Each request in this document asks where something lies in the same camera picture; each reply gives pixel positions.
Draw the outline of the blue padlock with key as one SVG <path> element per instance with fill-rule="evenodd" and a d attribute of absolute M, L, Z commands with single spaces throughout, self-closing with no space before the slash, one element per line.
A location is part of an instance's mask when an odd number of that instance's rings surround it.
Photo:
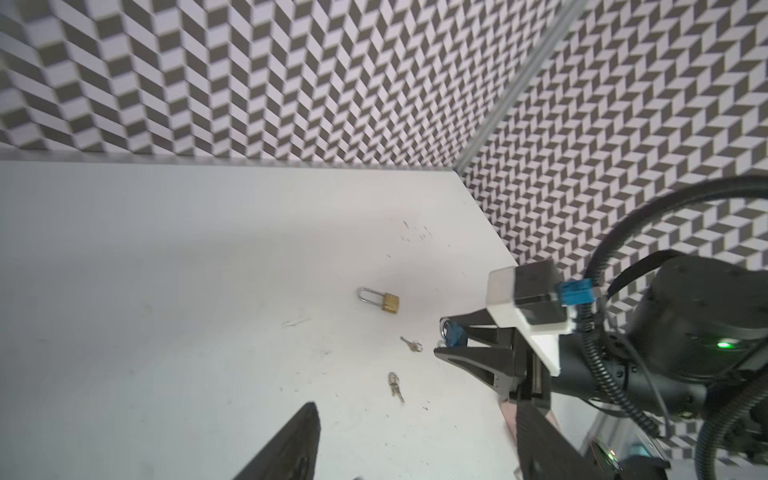
<path fill-rule="evenodd" d="M 468 336 L 464 328 L 448 317 L 444 317 L 440 320 L 439 331 L 441 335 L 441 347 L 454 348 L 466 347 L 468 345 Z"/>

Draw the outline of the brass long-shackle padlock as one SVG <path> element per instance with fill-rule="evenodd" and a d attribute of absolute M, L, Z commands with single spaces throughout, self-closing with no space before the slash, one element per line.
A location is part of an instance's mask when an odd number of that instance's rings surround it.
<path fill-rule="evenodd" d="M 380 310 L 397 314 L 399 311 L 399 297 L 391 293 L 382 293 L 366 287 L 359 287 L 357 290 L 358 299 L 365 304 L 373 305 Z"/>

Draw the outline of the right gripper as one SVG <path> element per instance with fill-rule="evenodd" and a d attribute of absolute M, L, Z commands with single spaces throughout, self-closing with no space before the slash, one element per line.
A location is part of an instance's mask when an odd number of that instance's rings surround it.
<path fill-rule="evenodd" d="M 472 375 L 510 403 L 530 402 L 550 408 L 552 377 L 525 337 L 514 328 L 499 327 L 486 309 L 449 316 L 461 325 L 470 341 L 494 347 L 439 347 L 434 355 Z"/>

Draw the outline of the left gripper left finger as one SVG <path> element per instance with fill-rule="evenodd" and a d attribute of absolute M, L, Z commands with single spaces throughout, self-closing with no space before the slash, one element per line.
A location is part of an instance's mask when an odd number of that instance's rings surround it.
<path fill-rule="evenodd" d="M 234 479 L 312 480 L 320 435 L 317 405 L 307 402 Z"/>

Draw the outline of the single silver key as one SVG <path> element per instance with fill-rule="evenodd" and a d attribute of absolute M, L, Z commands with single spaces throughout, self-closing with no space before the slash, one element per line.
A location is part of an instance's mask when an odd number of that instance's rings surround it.
<path fill-rule="evenodd" d="M 400 340 L 404 342 L 412 352 L 423 351 L 423 346 L 419 342 L 408 340 L 405 337 L 400 337 Z"/>

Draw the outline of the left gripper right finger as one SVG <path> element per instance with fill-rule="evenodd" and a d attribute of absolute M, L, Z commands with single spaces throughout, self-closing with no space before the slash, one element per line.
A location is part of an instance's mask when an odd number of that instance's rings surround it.
<path fill-rule="evenodd" d="M 517 451 L 522 478 L 605 479 L 530 402 L 517 404 Z"/>

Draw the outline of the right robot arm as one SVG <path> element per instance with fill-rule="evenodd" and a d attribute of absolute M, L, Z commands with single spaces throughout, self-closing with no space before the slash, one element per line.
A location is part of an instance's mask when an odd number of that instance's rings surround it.
<path fill-rule="evenodd" d="M 713 450 L 767 461 L 767 397 L 747 389 L 767 373 L 767 276 L 674 250 L 622 272 L 608 295 L 650 276 L 622 329 L 598 326 L 609 376 L 664 434 L 694 418 Z M 588 286 L 567 283 L 550 260 L 493 271 L 484 308 L 441 321 L 438 359 L 470 373 L 506 401 L 548 410 L 553 394 L 595 403 L 593 378 L 572 321 Z"/>

